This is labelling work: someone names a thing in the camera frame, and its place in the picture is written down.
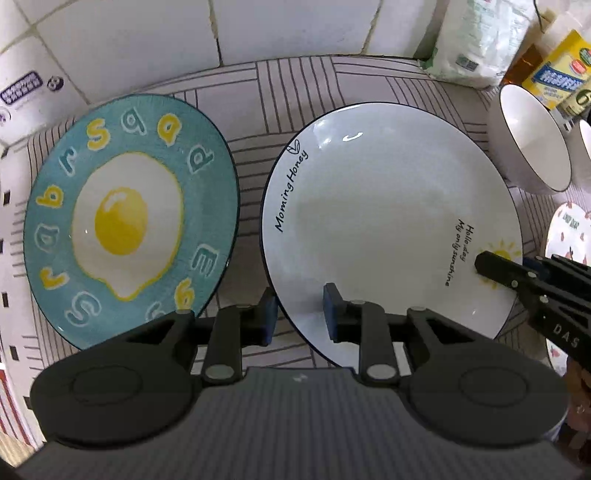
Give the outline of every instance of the white plate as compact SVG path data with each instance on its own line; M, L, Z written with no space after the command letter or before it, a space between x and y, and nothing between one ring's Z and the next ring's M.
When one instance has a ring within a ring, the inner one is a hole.
M553 254L583 265L591 261L590 215L575 203L563 203L554 212L544 250L544 255L548 258ZM548 339L546 348L552 367L559 375L564 375L568 355Z
M341 366L357 367L358 347L328 336L328 282L345 299L390 313L426 306L490 338L515 300L474 269L485 249L521 263L505 183L466 135L416 108L362 103L305 127L273 167L261 222L285 314Z

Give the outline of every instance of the tile grout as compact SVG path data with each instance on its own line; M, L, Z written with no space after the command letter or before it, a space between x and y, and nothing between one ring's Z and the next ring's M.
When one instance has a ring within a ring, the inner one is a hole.
M360 55L365 55L368 51L369 42L371 42L371 37L374 34L375 26L378 23L379 13L382 10L382 6L384 6L384 0L379 0L378 7L374 13L374 17L372 18L372 21L369 24L368 35L367 35L367 37L365 37L365 41L363 42L363 46L361 47L361 51L359 52Z
M50 11L48 14L44 15L43 17L41 17L36 22L31 22L29 20L29 18L27 17L26 13L24 12L24 10L22 9L22 7L20 6L20 4L18 3L18 0L12 0L12 3L15 5L15 7L19 11L19 13L25 19L25 22L27 23L27 25L29 25L29 28L25 32L23 32L21 35L19 35L17 38L15 38L12 42L10 42L6 47L4 47L3 49L1 49L0 50L0 56L3 55L4 53L6 53L10 48L12 48L13 46L15 46L16 44L20 43L22 40L25 40L28 37L35 37L35 38L37 38L41 42L41 44L43 45L43 47L47 50L47 54L49 55L49 57L56 63L56 65L58 66L58 68L64 73L65 77L72 84L74 90L78 93L78 95L80 95L82 97L82 99L84 100L85 104L86 105L91 105L91 102L86 97L86 94L78 87L78 85L76 85L74 83L74 81L72 81L72 79L70 78L70 75L66 72L66 69L64 69L64 67L58 61L56 55L49 48L49 45L47 45L47 43L45 42L45 40L43 39L43 37L39 33L39 30L37 29L37 25L39 23L41 23L43 20L45 20L46 18L50 17L51 15L53 15L56 12L58 12L59 10L62 10L64 8L66 8L66 7L69 7L70 5L76 3L77 1L78 0L69 0L69 1L67 1L65 3L63 3L62 5L60 5L59 7L54 8L52 11Z
M216 12L213 9L213 0L207 0L207 5L209 6L209 27L212 29L213 39L216 41L217 61L219 62L219 66L223 67L224 64L222 60L222 49L220 48L219 35L217 31Z
M55 56L55 54L51 51L51 49L49 48L49 46L47 45L47 43L45 42L45 40L43 39L43 37L39 33L39 30L37 30L37 27L33 27L33 30L37 34L35 36L39 39L39 41L42 43L42 45L47 50L47 54L51 57L51 59L54 62L56 62L56 65L58 66L58 68L64 73L65 77L72 84L72 87L74 88L74 90L78 93L78 95L80 95L82 97L82 99L84 100L85 104L90 106L92 103L90 102L90 100L88 99L88 97L86 96L86 94L80 88L78 88L78 85L76 85L74 83L74 81L70 78L70 75L68 74L68 72L66 72L66 69L61 65L61 63L59 62L59 60L57 59L57 57Z

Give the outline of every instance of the yellow box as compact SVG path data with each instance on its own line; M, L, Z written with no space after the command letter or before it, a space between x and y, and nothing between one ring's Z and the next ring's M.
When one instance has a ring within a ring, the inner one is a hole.
M553 109L591 76L591 44L572 30L523 82L548 109Z
M575 91L564 102L560 103L558 110L567 117L573 117L583 113L591 102L591 79L587 80L579 90Z

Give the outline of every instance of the bowl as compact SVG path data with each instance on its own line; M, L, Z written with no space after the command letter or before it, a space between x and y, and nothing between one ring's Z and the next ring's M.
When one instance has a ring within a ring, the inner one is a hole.
M566 138L570 161L573 166L573 183L591 193L591 127L581 120Z
M488 112L491 160L529 193L552 195L570 184L569 151L548 110L527 90L505 85Z

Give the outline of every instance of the sun illustration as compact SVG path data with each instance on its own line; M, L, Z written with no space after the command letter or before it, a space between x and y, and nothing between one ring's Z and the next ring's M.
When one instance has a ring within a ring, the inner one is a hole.
M488 244L487 247L488 251L493 252L495 255L499 255L499 257L503 257L507 260L512 261L521 256L521 250L516 249L514 242L511 242L510 244L506 245L505 242L501 240L497 246L494 246L493 244ZM491 288L493 290L496 290L498 286L498 283L496 281L484 277L481 277L480 279L483 283L491 284Z

